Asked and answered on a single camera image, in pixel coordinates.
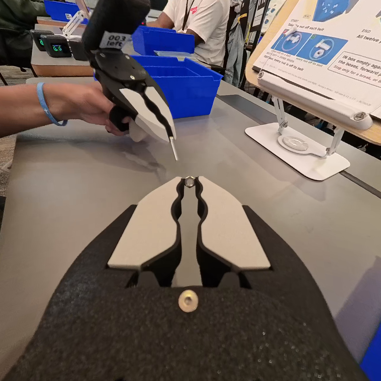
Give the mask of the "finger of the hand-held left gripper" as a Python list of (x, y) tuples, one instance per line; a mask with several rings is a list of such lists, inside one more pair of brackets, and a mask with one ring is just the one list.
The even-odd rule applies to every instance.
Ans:
[(134, 118), (135, 124), (153, 138), (169, 143), (169, 133), (171, 130), (167, 133), (164, 124), (158, 120), (156, 113), (149, 110), (145, 103), (144, 96), (147, 98), (145, 90), (143, 94), (129, 88), (121, 88), (119, 91), (122, 94), (122, 99), (127, 100), (137, 112), (137, 116)]
[(157, 106), (160, 114), (166, 119), (171, 130), (169, 136), (172, 136), (174, 140), (176, 140), (176, 131), (174, 127), (173, 117), (165, 98), (155, 87), (146, 87), (145, 95), (150, 101), (153, 102), (155, 106)]

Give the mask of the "grey desk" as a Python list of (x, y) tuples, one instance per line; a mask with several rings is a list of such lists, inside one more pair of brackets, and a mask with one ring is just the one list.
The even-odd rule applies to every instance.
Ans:
[(380, 321), (380, 160), (345, 142), (344, 174), (309, 180), (245, 135), (274, 107), (220, 84), (210, 115), (175, 120), (169, 146), (72, 121), (17, 137), (1, 228), (1, 379), (81, 251), (175, 176), (205, 176), (250, 206), (307, 266), (360, 363)]

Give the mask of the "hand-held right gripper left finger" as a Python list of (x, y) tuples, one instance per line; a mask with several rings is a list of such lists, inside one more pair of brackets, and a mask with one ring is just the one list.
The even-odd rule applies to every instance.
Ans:
[(179, 217), (185, 180), (175, 177), (135, 206), (108, 267), (152, 272), (159, 282), (171, 282), (182, 257)]

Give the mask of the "blue plastic bin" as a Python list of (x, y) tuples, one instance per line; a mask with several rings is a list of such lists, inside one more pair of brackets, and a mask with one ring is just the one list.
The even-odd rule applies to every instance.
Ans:
[(210, 115), (221, 80), (212, 78), (156, 77), (173, 119)]
[(44, 0), (46, 13), (54, 21), (69, 22), (80, 10), (76, 3)]
[(194, 54), (195, 40), (190, 34), (173, 29), (139, 26), (132, 34), (134, 50), (140, 55), (154, 56), (156, 51)]
[(379, 324), (360, 364), (370, 381), (381, 380), (381, 324)]
[(131, 55), (139, 64), (144, 67), (153, 78), (158, 77), (189, 77), (204, 78), (210, 77), (212, 80), (221, 80), (223, 75), (212, 69), (195, 62), (189, 58), (179, 60), (176, 57), (165, 56), (142, 56)]

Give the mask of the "black digital timer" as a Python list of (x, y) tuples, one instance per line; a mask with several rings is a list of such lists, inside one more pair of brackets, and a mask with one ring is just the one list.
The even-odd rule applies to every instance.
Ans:
[(37, 29), (37, 30), (34, 29), (34, 30), (31, 30), (30, 32), (31, 32), (31, 36), (32, 36), (33, 41), (34, 41), (35, 45), (37, 46), (37, 48), (40, 51), (46, 52), (46, 48), (45, 48), (44, 42), (42, 41), (41, 36), (42, 35), (44, 35), (44, 36), (52, 35), (53, 32), (49, 31), (49, 30), (40, 30), (40, 29)]
[(72, 52), (65, 37), (56, 34), (41, 34), (40, 41), (45, 51), (53, 58), (70, 58)]

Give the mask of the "person's left hand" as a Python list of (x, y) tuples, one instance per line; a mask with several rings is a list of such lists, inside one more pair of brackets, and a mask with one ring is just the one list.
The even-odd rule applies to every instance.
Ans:
[(115, 136), (128, 135), (120, 131), (109, 119), (114, 104), (103, 94), (99, 82), (85, 84), (65, 84), (64, 120), (82, 120), (90, 124), (104, 126)]

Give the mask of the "printed instruction sheet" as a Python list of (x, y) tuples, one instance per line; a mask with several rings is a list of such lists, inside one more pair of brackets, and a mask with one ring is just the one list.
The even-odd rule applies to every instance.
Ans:
[(380, 8), (380, 0), (300, 1), (256, 69), (380, 119)]

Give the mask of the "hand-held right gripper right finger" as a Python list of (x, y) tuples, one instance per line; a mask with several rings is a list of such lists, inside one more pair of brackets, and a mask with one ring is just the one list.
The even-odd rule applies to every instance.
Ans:
[(229, 272), (269, 270), (270, 261), (241, 202), (204, 176), (195, 179), (195, 194), (201, 280), (220, 282)]

